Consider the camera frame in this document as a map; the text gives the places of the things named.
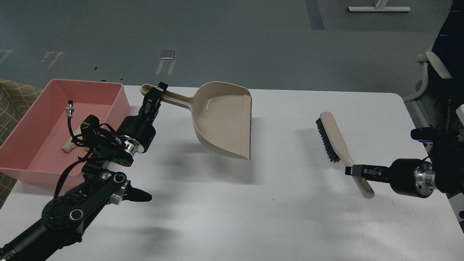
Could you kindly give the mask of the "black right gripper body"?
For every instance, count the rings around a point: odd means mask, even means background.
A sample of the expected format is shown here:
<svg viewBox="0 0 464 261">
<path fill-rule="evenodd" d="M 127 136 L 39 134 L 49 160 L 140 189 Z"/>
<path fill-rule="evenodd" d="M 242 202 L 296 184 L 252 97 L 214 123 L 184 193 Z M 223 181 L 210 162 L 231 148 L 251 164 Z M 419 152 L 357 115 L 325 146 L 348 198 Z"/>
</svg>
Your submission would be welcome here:
<svg viewBox="0 0 464 261">
<path fill-rule="evenodd" d="M 397 159 L 388 168 L 388 181 L 394 192 L 419 198 L 437 189 L 432 164 L 421 159 Z"/>
</svg>

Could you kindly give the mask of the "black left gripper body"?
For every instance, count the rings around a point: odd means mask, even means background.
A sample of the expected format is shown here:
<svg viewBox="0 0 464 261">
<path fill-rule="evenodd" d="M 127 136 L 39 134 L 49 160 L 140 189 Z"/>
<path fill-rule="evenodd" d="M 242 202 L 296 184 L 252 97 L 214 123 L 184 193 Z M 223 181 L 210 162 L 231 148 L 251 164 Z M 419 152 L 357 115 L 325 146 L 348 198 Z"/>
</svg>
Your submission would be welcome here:
<svg viewBox="0 0 464 261">
<path fill-rule="evenodd" d="M 138 152 L 146 152 L 156 135 L 153 126 L 154 119 L 144 115 L 127 116 L 117 129 L 117 133 L 135 140 L 138 145 Z"/>
</svg>

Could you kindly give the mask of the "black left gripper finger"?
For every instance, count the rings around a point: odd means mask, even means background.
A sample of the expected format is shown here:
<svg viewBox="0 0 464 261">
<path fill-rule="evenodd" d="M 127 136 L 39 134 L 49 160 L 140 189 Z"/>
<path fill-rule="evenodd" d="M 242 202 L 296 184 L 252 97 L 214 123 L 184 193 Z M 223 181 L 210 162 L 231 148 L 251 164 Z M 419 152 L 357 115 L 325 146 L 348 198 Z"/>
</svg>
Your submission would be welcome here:
<svg viewBox="0 0 464 261">
<path fill-rule="evenodd" d="M 144 116 L 151 124 L 158 114 L 161 101 L 168 87 L 169 86 L 164 82 L 160 82 L 157 86 L 152 86 L 150 84 L 143 84 L 141 86 L 141 94 L 144 96 L 141 105 L 141 116 Z"/>
</svg>

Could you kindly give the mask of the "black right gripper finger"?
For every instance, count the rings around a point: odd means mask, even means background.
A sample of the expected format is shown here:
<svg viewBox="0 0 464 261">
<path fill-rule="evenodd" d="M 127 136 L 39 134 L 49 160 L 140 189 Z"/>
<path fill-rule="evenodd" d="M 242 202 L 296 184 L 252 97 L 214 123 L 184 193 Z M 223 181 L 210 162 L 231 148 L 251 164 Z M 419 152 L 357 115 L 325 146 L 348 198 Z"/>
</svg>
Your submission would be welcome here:
<svg viewBox="0 0 464 261">
<path fill-rule="evenodd" d="M 345 175 L 368 181 L 389 182 L 389 167 L 377 165 L 353 165 L 345 167 Z"/>
</svg>

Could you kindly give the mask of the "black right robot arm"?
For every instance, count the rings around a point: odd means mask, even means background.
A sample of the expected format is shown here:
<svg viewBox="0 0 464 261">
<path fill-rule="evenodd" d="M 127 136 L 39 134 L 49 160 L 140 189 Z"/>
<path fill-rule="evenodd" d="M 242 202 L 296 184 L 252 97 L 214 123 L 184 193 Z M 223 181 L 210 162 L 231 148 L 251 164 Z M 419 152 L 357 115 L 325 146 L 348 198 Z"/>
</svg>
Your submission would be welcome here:
<svg viewBox="0 0 464 261">
<path fill-rule="evenodd" d="M 411 138 L 431 151 L 423 159 L 396 159 L 387 166 L 347 166 L 345 174 L 365 181 L 383 182 L 400 195 L 426 198 L 434 191 L 449 197 L 463 194 L 463 130 L 444 135 L 432 127 L 416 128 Z"/>
</svg>

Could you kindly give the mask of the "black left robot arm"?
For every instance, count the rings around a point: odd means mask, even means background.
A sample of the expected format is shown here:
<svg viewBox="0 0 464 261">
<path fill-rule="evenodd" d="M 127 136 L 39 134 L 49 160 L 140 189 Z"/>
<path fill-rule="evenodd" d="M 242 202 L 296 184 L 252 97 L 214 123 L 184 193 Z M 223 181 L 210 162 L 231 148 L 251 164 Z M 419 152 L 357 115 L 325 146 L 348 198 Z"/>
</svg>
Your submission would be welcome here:
<svg viewBox="0 0 464 261">
<path fill-rule="evenodd" d="M 148 150 L 156 135 L 153 122 L 168 87 L 164 82 L 150 87 L 138 114 L 124 118 L 118 129 L 89 115 L 80 124 L 79 135 L 71 128 L 74 107 L 68 101 L 71 142 L 89 151 L 60 175 L 41 218 L 1 248 L 2 261 L 45 261 L 57 250 L 81 242 L 86 228 L 106 205 L 152 200 L 151 194 L 134 188 L 125 173 L 107 167 L 110 162 L 130 167 L 134 154 Z"/>
</svg>

